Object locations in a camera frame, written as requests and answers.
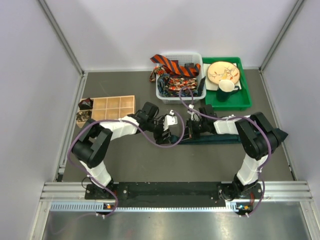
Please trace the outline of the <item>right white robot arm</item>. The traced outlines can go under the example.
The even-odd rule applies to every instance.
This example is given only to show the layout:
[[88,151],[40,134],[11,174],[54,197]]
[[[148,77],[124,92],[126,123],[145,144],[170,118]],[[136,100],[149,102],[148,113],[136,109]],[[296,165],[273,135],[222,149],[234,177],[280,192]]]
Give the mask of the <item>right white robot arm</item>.
[[219,196],[231,201],[252,196],[262,169],[270,155],[280,146],[287,133],[272,127],[265,115],[234,115],[219,118],[213,107],[206,105],[194,110],[187,106],[190,118],[186,121],[183,143],[203,145],[241,144],[245,152],[241,168],[230,184],[222,183]]

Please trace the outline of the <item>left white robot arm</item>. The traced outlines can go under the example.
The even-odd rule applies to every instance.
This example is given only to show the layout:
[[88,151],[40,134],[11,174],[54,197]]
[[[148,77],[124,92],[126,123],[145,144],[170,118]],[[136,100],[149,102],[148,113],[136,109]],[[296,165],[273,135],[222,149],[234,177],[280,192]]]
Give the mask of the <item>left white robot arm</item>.
[[106,122],[90,118],[85,123],[85,131],[75,141],[71,152],[82,164],[102,198],[109,198],[114,191],[113,179],[104,163],[111,141],[147,131],[153,133],[155,144],[171,143],[170,126],[176,125],[178,118],[173,111],[160,117],[157,117],[158,113],[156,105],[146,102],[141,110],[122,118]]

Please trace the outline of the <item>dark teal necktie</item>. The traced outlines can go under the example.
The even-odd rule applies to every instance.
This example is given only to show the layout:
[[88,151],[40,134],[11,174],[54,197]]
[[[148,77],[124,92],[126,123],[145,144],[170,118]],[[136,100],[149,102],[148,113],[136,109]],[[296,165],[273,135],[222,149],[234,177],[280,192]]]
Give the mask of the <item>dark teal necktie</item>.
[[[275,132],[279,134],[280,139],[284,141],[288,133],[280,130],[279,128],[275,129]],[[185,134],[182,140],[178,143],[179,145],[228,145],[228,144],[240,144],[241,139],[239,135],[235,134],[210,134],[210,135],[201,135],[199,138],[187,138],[188,136]],[[169,140],[170,143],[175,144],[178,142],[180,137],[176,135],[172,135]]]

